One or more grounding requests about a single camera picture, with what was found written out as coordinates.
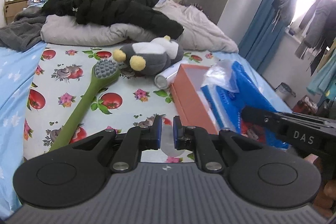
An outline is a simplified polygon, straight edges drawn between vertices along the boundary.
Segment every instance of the orange box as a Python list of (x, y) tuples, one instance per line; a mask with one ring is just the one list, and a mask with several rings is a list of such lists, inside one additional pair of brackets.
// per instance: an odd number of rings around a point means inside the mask
[(208, 69), (181, 64), (170, 91), (183, 126), (203, 127), (210, 134), (218, 134), (219, 128), (209, 115), (210, 107), (207, 108), (199, 97), (203, 76)]

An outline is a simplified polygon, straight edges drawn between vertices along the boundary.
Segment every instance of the green handle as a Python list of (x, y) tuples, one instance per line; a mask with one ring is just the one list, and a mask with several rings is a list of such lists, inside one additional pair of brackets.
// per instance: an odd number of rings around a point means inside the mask
[(92, 81), (77, 107), (72, 112), (65, 125), (62, 127), (61, 132), (53, 142), (49, 151), (56, 150), (69, 144), (78, 125), (83, 120), (87, 110), (90, 108), (92, 98), (96, 96), (99, 89), (100, 88), (98, 87), (97, 82)]

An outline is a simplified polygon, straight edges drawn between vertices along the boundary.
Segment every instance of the green massage hammer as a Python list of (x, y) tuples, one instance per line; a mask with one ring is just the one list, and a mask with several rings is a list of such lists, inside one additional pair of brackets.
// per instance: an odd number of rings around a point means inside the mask
[(87, 91), (65, 125), (62, 127), (61, 132), (49, 151), (56, 150), (69, 144), (76, 128), (84, 118), (87, 110), (90, 108), (92, 100), (97, 95), (98, 91), (117, 81), (119, 76), (120, 70), (118, 69), (116, 62), (113, 60), (102, 59), (93, 66), (91, 83)]

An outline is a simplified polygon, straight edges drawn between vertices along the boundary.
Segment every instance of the blue bed sheet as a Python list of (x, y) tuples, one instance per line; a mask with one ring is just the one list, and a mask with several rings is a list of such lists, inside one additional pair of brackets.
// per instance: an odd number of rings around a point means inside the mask
[(46, 44), (26, 52), (0, 47), (0, 218), (20, 206), (12, 178), (23, 162), (23, 131), (29, 89)]
[(275, 108), (276, 111), (280, 112), (292, 112), (292, 110), (285, 104), (281, 98), (275, 94), (273, 88), (262, 78), (259, 73), (257, 73), (246, 61), (237, 53), (224, 53), (224, 52), (214, 52), (214, 56), (218, 57), (220, 60), (232, 60), (239, 62), (243, 67), (248, 76), (251, 78), (253, 83), (258, 87), (261, 94), (270, 102), (270, 104)]

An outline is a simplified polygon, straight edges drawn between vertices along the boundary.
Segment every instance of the metal screw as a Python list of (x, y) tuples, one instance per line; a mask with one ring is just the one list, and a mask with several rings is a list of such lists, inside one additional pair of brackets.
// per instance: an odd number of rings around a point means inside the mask
[(206, 169), (210, 171), (217, 171), (222, 168), (222, 165), (219, 162), (211, 161), (205, 165)]
[(129, 168), (129, 165), (126, 162), (118, 161), (118, 162), (115, 162), (112, 165), (112, 167), (113, 167), (114, 170), (125, 171), (125, 170), (127, 170)]

